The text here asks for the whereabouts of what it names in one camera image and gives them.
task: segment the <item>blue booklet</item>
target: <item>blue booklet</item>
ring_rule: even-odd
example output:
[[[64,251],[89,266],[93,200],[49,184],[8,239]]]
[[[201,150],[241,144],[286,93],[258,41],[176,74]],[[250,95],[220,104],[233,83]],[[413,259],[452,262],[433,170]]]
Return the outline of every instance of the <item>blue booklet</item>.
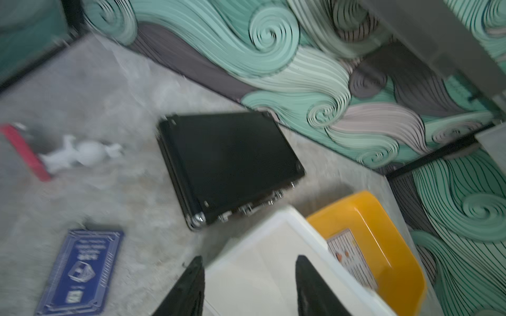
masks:
[[[104,309],[123,232],[69,231],[35,315],[97,315]]]

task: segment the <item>white figurine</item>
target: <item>white figurine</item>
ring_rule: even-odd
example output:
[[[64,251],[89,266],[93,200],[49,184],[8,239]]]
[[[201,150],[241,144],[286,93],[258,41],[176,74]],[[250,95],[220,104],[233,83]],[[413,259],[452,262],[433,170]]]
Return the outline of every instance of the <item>white figurine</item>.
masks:
[[[74,146],[74,141],[74,136],[65,135],[61,149],[46,155],[39,155],[49,173],[69,169],[75,166],[76,163],[91,167],[107,157],[116,158],[121,156],[122,147],[120,144],[107,146],[97,141],[82,141]]]

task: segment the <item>label sticker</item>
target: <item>label sticker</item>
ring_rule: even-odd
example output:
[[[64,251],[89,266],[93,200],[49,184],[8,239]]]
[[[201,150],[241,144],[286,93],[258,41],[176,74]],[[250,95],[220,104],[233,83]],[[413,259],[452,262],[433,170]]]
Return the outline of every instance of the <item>label sticker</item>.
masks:
[[[67,298],[65,299],[65,303],[67,304],[75,304],[80,303],[82,298],[83,291],[68,291]]]
[[[358,283],[375,291],[378,289],[378,284],[350,229],[330,238],[327,240],[327,244],[331,254],[353,275]]]

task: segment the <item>red object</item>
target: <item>red object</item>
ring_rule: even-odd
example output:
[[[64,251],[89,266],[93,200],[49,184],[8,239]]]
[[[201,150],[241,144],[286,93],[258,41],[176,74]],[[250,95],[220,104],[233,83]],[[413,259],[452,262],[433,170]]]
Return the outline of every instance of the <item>red object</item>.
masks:
[[[44,164],[39,160],[37,155],[30,149],[25,139],[18,133],[18,130],[10,125],[0,126],[0,131],[11,142],[12,146],[19,153],[26,165],[33,171],[40,181],[47,182],[51,180],[51,175],[46,171]]]

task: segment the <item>white plastic bin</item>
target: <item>white plastic bin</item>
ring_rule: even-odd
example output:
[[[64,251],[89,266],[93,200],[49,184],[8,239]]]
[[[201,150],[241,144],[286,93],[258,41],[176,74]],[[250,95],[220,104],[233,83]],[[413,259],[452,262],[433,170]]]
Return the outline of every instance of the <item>white plastic bin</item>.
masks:
[[[272,213],[205,270],[205,307],[215,316],[298,315],[295,264],[305,255],[356,316],[393,316],[329,253],[327,242],[292,206]]]

